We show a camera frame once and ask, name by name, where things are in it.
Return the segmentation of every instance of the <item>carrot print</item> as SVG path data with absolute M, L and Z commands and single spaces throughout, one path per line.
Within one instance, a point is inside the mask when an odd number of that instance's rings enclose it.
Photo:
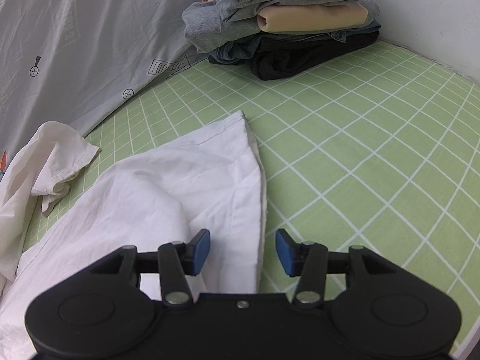
M 7 167 L 7 152 L 4 151 L 3 157 L 1 158 L 1 161 L 0 161 L 0 174 L 3 175 L 5 173 L 6 167 Z

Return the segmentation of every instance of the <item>orange carrot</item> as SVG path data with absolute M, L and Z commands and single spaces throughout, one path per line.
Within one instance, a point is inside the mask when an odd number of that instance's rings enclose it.
M 3 152 L 3 157 L 1 158 L 0 161 L 0 172 L 3 172 L 5 168 L 7 167 L 7 152 Z

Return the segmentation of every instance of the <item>black garment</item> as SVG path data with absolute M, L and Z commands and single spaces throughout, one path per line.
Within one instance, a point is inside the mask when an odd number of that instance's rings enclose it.
M 378 35 L 378 31 L 350 35 L 345 43 L 333 39 L 286 43 L 262 38 L 257 52 L 246 63 L 261 80 L 292 77 L 330 59 L 367 47 L 377 40 Z

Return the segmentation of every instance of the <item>green checkered tablecloth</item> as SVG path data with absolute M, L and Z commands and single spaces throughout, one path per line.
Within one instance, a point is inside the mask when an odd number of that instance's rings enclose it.
M 333 251 L 366 245 L 458 302 L 461 345 L 480 316 L 480 88 L 384 42 L 292 79 L 203 61 L 148 88 L 88 135 L 100 155 L 49 217 L 37 207 L 25 248 L 114 162 L 237 110 L 267 176 L 261 291 L 295 286 L 275 255 L 279 227 Z M 328 279 L 328 297 L 344 288 Z

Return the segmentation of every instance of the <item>blue gripper pad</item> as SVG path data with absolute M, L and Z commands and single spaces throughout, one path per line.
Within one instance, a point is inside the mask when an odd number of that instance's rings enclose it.
M 193 269 L 192 276 L 194 276 L 200 273 L 203 263 L 210 252 L 210 232 L 207 229 L 200 230 L 190 244 L 193 244 L 194 246 L 193 258 L 191 261 Z
M 294 276 L 292 247 L 287 243 L 281 232 L 278 230 L 275 233 L 275 249 L 277 250 L 278 259 L 280 260 L 285 273 L 289 276 Z

